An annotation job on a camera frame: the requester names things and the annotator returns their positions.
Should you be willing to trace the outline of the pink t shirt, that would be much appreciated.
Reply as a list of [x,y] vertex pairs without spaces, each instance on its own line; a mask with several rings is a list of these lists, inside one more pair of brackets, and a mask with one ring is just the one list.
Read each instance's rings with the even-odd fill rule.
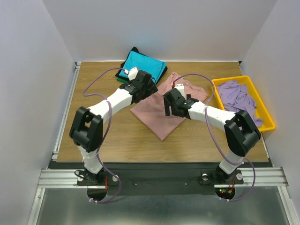
[[172,88],[179,78],[176,72],[158,86],[158,91],[136,104],[130,111],[161,141],[163,141],[185,119],[178,116],[166,116],[163,95]]

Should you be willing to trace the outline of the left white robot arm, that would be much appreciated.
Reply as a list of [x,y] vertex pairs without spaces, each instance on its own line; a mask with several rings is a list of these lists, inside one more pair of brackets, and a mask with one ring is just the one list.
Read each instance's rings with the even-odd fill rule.
[[99,147],[108,133],[103,132],[104,124],[108,122],[110,126],[115,113],[139,103],[158,90],[151,74],[135,67],[125,72],[129,81],[123,83],[112,95],[102,96],[104,100],[96,105],[77,109],[69,132],[84,161],[85,171],[77,176],[95,185],[104,181],[104,169],[98,159]]

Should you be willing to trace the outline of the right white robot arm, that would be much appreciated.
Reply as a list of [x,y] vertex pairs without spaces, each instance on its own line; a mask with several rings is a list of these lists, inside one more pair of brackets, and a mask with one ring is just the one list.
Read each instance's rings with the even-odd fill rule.
[[[207,106],[189,95],[183,97],[177,88],[166,92],[163,99],[166,116],[174,115],[206,122],[213,142],[223,157],[216,168],[216,179],[221,183],[226,183],[233,177],[233,173],[243,163],[245,156],[261,139],[260,131],[244,110],[230,112]],[[225,133],[229,148],[227,154],[224,154],[218,146],[211,126]]]

